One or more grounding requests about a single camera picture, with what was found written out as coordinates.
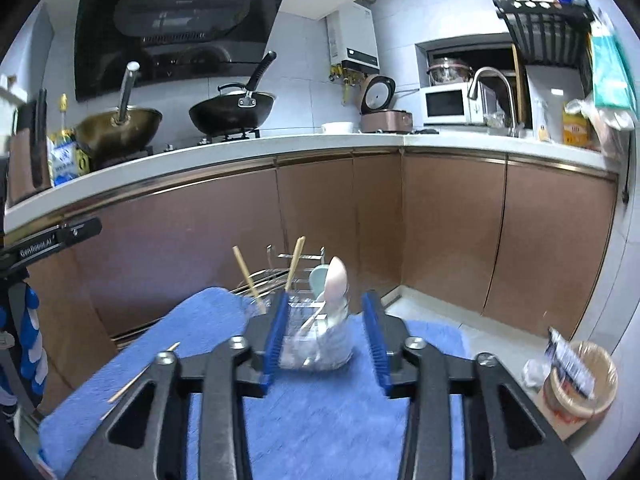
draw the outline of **trash can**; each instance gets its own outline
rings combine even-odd
[[[602,418],[618,391],[616,365],[604,348],[588,341],[573,341],[570,344],[595,378],[594,399],[585,399],[568,381],[561,383],[556,368],[551,370],[535,399],[536,406],[562,440],[589,420]]]

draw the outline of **metal bolt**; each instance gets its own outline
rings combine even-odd
[[[175,356],[171,352],[160,352],[156,355],[156,363],[159,365],[170,365],[175,362]]]
[[[495,355],[489,354],[488,352],[482,352],[481,354],[478,354],[476,360],[478,360],[478,364],[480,366],[491,367],[498,364],[498,359],[495,357]]]
[[[404,340],[404,346],[410,350],[422,350],[427,346],[427,342],[421,337],[408,337]]]
[[[229,339],[229,345],[234,350],[243,350],[247,347],[247,342],[246,339],[241,335],[235,335],[231,339]]]

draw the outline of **microwave oven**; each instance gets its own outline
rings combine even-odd
[[[471,82],[420,89],[422,120],[429,124],[485,124],[484,115],[498,111],[495,92],[478,82],[478,97],[469,99]]]

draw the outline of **yellow box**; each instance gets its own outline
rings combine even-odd
[[[562,112],[564,124],[563,140],[569,146],[584,148],[589,145],[589,121],[581,115],[571,115]]]

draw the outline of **rice cooker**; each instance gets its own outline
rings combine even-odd
[[[408,134],[414,129],[414,117],[404,110],[389,110],[396,92],[396,82],[384,75],[370,75],[362,83],[358,102],[363,133],[388,132]]]

